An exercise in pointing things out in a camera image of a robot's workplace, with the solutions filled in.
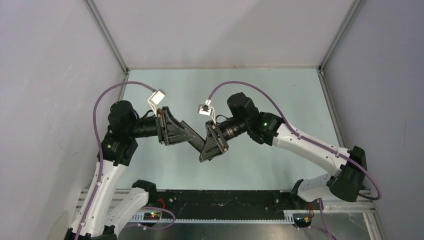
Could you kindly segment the black remote control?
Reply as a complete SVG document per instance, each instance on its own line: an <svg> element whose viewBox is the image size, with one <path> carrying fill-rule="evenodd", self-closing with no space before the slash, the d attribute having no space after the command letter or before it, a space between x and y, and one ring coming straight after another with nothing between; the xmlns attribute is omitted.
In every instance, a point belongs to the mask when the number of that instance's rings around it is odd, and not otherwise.
<svg viewBox="0 0 424 240"><path fill-rule="evenodd" d="M190 139L187 141L195 150L197 150L200 154L202 153L205 140L202 136L200 136L192 127L190 127L185 121L181 121L180 125L184 130L189 132Z"/></svg>

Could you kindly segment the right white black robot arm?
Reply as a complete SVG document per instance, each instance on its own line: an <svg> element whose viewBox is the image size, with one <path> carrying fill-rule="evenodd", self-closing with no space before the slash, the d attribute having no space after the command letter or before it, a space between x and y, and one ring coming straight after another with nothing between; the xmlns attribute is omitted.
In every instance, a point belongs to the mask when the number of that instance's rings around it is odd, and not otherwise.
<svg viewBox="0 0 424 240"><path fill-rule="evenodd" d="M259 111L251 98L239 92L227 99L232 117L222 122L205 123L206 139L199 161L210 161L229 150L228 142L243 133L256 143L288 150L326 171L313 179L298 180L290 193L291 204L304 209L310 202L334 196L345 202L356 202L361 195L366 170L365 151L336 147L294 129L282 117Z"/></svg>

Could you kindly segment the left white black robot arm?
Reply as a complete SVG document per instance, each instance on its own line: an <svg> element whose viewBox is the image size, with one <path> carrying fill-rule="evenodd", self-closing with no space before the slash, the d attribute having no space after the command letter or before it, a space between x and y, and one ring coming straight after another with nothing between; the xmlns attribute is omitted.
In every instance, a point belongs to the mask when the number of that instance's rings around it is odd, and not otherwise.
<svg viewBox="0 0 424 240"><path fill-rule="evenodd" d="M173 117L167 106L155 115L139 116L129 101L121 100L110 107L108 122L88 195L66 232L66 240L116 240L139 209L156 206L156 184L139 179L126 197L110 209L118 181L138 147L138 138L157 136L159 143L166 146L200 140L184 121Z"/></svg>

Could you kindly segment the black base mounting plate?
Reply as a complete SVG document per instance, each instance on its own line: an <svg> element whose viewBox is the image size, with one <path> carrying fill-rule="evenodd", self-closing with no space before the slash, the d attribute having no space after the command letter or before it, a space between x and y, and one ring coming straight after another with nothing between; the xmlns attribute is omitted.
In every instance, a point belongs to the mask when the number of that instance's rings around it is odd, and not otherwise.
<svg viewBox="0 0 424 240"><path fill-rule="evenodd" d="M279 190L161 190L157 198L177 220L285 220L297 210L289 192Z"/></svg>

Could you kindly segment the aluminium frame rail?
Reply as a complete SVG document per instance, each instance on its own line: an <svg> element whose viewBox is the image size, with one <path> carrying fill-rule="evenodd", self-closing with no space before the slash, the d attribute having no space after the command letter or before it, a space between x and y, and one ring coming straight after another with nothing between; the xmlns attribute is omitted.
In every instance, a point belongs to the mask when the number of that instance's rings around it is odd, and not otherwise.
<svg viewBox="0 0 424 240"><path fill-rule="evenodd" d="M319 205L329 214L375 213L373 201L346 202L327 197L312 203L296 201L283 190L164 190L155 207L165 207L176 223L292 223L295 217L317 215Z"/></svg>

